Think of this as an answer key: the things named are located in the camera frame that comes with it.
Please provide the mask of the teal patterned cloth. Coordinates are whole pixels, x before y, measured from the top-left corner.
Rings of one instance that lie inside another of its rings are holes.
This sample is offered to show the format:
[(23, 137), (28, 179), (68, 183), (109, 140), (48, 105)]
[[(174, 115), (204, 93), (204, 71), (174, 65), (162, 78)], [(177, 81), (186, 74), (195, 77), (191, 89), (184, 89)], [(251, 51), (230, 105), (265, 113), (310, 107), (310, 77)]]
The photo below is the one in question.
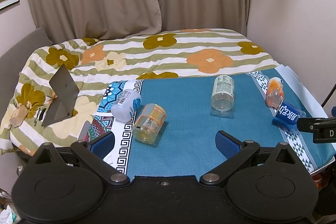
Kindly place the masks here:
[[(231, 118), (211, 115), (214, 77), (115, 81), (100, 100), (86, 139), (111, 131), (114, 149), (104, 160), (129, 177), (201, 176), (225, 160), (215, 145), (220, 130), (242, 141), (254, 140), (263, 147), (287, 142), (310, 173), (327, 166), (334, 160), (334, 145), (315, 144), (309, 133), (292, 134), (272, 123), (276, 111), (266, 105), (265, 95), (267, 82), (273, 77), (282, 79), (285, 101), (312, 117), (276, 69), (233, 76), (235, 102)], [(134, 121), (120, 123), (112, 116), (110, 108), (125, 89), (141, 94), (141, 106), (156, 103), (166, 111), (165, 123), (153, 145), (135, 140), (131, 134)]]

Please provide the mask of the clear white-label cup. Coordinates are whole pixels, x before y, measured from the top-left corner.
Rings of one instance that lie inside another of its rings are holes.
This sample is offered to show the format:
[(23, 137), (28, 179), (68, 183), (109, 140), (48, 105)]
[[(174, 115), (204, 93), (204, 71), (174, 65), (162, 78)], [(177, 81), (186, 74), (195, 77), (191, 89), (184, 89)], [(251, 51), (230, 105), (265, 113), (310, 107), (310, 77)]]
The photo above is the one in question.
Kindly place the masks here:
[(217, 111), (231, 111), (235, 102), (235, 83), (233, 78), (220, 75), (214, 80), (211, 106)]

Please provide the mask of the brown paper tag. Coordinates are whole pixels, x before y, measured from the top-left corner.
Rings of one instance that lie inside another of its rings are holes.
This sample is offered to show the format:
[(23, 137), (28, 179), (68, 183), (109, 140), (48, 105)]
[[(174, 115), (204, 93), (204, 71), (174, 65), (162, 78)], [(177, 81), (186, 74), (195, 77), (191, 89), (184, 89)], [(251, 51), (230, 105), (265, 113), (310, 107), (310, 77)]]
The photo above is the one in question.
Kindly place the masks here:
[(28, 114), (28, 110), (25, 105), (19, 103), (9, 121), (13, 127), (18, 127), (22, 124)]

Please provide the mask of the grey headboard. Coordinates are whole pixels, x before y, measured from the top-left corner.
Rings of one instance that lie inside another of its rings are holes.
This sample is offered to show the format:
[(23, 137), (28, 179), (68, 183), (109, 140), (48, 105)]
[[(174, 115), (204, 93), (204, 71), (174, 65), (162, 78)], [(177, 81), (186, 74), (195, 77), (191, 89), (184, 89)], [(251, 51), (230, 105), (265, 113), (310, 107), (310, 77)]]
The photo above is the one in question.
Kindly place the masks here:
[(17, 42), (1, 56), (1, 119), (5, 115), (9, 101), (14, 95), (19, 73), (30, 55), (41, 47), (51, 45), (52, 41), (48, 38), (45, 30), (40, 27)]

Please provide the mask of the grey laptop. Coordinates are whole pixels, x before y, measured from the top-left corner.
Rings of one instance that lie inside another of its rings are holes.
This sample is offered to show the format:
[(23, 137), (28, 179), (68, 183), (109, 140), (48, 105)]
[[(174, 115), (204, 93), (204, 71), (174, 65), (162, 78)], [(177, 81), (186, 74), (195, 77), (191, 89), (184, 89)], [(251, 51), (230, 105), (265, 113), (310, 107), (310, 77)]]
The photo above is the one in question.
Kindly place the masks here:
[(71, 118), (79, 93), (77, 85), (64, 64), (52, 76), (49, 84), (56, 98), (52, 100), (46, 112), (42, 122), (43, 127)]

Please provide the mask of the clear orange-label cup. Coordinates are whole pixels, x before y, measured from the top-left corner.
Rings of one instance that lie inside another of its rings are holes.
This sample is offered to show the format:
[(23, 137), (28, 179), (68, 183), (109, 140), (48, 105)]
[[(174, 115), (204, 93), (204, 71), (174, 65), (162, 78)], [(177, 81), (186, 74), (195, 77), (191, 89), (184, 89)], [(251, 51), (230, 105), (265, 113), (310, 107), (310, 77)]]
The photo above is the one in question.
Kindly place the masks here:
[(147, 104), (135, 121), (131, 133), (136, 141), (154, 144), (165, 122), (166, 111), (156, 103)]

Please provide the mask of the white blue-logo plastic cup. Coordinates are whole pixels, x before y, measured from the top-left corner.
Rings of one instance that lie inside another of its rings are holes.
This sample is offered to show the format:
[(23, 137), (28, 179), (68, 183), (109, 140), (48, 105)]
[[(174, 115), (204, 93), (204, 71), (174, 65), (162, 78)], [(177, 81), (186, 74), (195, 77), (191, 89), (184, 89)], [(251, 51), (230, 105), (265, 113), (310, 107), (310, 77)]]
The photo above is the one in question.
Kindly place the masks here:
[(125, 89), (111, 107), (115, 120), (126, 123), (134, 117), (141, 103), (141, 95), (132, 89)]

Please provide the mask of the clear orange-print cup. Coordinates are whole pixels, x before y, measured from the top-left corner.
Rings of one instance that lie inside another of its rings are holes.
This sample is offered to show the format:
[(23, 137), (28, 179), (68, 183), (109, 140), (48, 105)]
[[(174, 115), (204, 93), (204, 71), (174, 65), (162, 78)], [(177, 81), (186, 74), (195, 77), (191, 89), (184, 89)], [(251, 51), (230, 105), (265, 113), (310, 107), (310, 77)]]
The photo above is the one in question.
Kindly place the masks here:
[(266, 91), (266, 104), (274, 109), (279, 108), (284, 100), (282, 79), (273, 77), (268, 81)]

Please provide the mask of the white board under cloth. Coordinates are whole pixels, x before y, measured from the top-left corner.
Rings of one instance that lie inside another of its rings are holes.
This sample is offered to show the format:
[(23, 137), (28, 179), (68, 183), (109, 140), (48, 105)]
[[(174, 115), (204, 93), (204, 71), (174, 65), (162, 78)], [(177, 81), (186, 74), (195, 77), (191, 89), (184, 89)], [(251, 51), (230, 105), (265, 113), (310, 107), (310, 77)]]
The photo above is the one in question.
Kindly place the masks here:
[(279, 65), (276, 71), (281, 75), (289, 87), (294, 91), (296, 96), (300, 99), (303, 106), (314, 118), (327, 118), (327, 114), (318, 101), (311, 95), (307, 88), (302, 84), (295, 72), (289, 67)]

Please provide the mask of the floral striped duvet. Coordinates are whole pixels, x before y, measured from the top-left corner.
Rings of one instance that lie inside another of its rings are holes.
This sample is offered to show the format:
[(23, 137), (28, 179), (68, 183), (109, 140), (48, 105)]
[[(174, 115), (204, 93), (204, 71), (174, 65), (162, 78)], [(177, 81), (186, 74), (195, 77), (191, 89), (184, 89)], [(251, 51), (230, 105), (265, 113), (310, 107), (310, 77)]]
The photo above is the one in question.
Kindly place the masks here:
[[(65, 65), (78, 86), (73, 117), (43, 127), (55, 98), (49, 81)], [(271, 69), (273, 57), (244, 35), (228, 29), (189, 29), (115, 40), (73, 39), (35, 50), (19, 73), (14, 95), (1, 119), (1, 153), (32, 155), (44, 142), (67, 147), (85, 122), (93, 121), (100, 100), (114, 81), (235, 75)], [(9, 121), (21, 103), (22, 124)]]

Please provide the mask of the blue label plastic cup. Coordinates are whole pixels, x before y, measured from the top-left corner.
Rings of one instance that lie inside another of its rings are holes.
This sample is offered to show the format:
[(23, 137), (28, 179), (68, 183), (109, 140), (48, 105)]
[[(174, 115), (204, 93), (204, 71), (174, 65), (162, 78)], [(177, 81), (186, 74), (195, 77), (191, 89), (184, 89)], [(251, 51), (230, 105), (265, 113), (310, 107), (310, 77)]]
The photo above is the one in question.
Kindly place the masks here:
[(306, 112), (282, 101), (275, 117), (272, 119), (272, 123), (281, 126), (286, 132), (297, 134), (299, 133), (297, 128), (297, 121), (299, 118), (306, 118)]

